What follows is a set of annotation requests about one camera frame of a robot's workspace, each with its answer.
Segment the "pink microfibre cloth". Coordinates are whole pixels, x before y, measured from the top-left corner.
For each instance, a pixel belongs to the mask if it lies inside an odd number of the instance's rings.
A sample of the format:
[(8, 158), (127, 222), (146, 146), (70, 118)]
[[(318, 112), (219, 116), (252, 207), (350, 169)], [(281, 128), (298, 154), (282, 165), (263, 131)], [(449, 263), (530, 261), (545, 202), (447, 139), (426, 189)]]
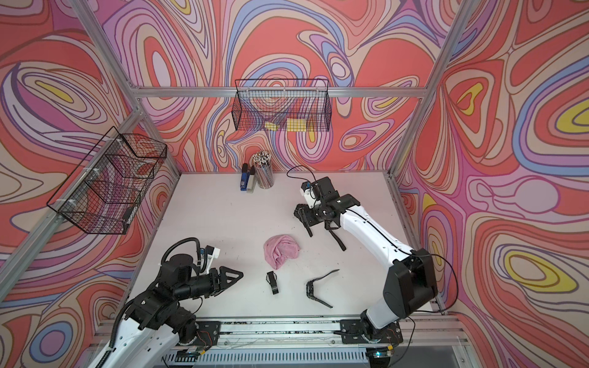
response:
[(289, 235), (273, 236), (263, 245), (266, 262), (273, 270), (281, 268), (289, 259), (297, 259), (300, 246)]

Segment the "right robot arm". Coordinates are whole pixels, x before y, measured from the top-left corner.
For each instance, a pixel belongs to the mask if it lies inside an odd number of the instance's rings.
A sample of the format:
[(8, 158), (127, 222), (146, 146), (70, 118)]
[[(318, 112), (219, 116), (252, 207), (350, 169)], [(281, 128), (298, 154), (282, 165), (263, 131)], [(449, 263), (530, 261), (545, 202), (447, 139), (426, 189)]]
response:
[(383, 180), (372, 173), (341, 174), (310, 178), (288, 170), (289, 179), (300, 181), (304, 202), (296, 206), (294, 216), (305, 227), (322, 225), (331, 235), (343, 230), (357, 239), (377, 259), (386, 271), (380, 299), (360, 315), (363, 334), (367, 338), (423, 307), (439, 294), (434, 263), (446, 266), (445, 257), (426, 249), (415, 249), (390, 234), (366, 210), (361, 202), (368, 196), (371, 203), (385, 199)]

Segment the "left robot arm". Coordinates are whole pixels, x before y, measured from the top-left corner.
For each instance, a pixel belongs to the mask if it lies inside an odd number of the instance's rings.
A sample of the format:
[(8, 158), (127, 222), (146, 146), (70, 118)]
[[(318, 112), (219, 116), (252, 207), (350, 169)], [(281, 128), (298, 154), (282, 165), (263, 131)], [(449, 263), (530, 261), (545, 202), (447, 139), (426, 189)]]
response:
[(160, 260), (155, 279), (128, 300), (115, 317), (109, 341), (91, 367), (154, 367), (175, 346), (197, 347), (205, 354), (219, 341), (220, 324), (199, 322), (182, 307), (185, 300), (204, 301), (221, 295), (244, 274), (213, 260), (219, 250), (201, 247), (188, 237), (171, 245)]

